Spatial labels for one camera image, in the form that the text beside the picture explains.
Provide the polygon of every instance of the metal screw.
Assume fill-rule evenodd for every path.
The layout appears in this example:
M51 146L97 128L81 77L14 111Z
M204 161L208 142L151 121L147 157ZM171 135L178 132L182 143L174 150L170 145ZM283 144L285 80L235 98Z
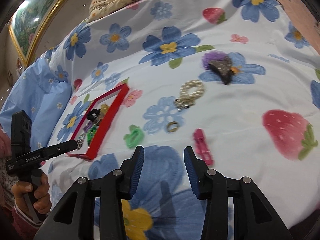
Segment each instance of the metal screw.
M216 175L216 174L217 174L216 170L214 170L214 169L208 169L208 170L207 170L207 173L208 173L209 175Z
M244 183L250 183L251 182L251 179L249 177L243 177L242 180L243 180Z
M112 174L115 176L120 176L122 174L122 171L121 170L114 170Z
M79 184L84 184L86 181L87 181L87 179L86 179L85 177L80 177L80 178L77 180L77 182L78 182Z

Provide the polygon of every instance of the pearl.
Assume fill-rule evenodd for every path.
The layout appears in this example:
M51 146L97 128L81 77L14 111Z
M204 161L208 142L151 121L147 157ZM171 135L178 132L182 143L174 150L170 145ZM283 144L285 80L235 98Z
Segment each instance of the pearl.
M196 87L196 90L188 94L188 90L192 87ZM189 108L195 105L195 100L203 96L205 91L204 84L198 79L194 79L184 83L180 88L180 97L173 100L174 106L181 111L183 108Z

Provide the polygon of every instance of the floral bedsheet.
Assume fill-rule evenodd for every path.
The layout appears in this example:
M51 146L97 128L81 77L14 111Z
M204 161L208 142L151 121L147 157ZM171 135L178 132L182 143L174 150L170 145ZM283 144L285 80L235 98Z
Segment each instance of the floral bedsheet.
M207 69L217 51L232 61L229 85ZM62 155L43 166L53 206L78 177L103 177L129 158L123 137L135 125L145 133L145 163L137 193L123 201L131 240L200 239L205 203L192 194L182 158L197 128L214 168L251 177L288 228L316 208L320 57L276 0L141 0L80 23L42 57L73 86L49 145L71 137L90 101L124 82L131 88L95 160ZM193 79L205 93L179 112L173 100ZM171 121L180 126L173 133ZM232 239L231 201L229 222Z

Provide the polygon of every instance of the gold ring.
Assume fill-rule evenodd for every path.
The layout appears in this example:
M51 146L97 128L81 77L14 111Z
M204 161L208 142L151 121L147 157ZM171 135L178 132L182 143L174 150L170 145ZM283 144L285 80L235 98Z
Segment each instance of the gold ring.
M173 121L173 122L169 122L168 124L167 124L167 131L168 132L175 132L176 130L178 130L178 128L179 128L179 124L178 124L178 122L176 122L176 121Z

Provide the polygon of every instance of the ceiling light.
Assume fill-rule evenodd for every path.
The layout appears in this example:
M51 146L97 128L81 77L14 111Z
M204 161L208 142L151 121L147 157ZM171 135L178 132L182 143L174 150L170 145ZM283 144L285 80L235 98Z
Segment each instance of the ceiling light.
M18 8L18 10L25 8L29 4L28 1L24 1Z

